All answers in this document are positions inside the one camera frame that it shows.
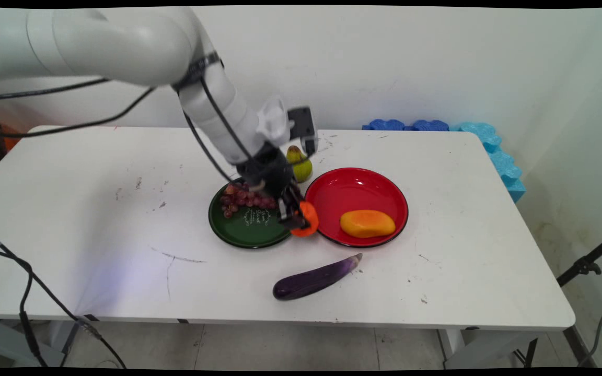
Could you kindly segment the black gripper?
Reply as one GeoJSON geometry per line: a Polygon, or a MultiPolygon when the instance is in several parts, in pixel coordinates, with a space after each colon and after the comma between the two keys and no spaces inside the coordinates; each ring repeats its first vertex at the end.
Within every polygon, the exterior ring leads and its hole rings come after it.
{"type": "Polygon", "coordinates": [[[293,169],[277,147],[264,145],[251,159],[236,165],[237,173],[252,189],[278,199],[278,223],[289,231],[306,229],[301,210],[304,196],[294,183],[293,169]],[[286,190],[286,199],[280,199],[286,190]]]}

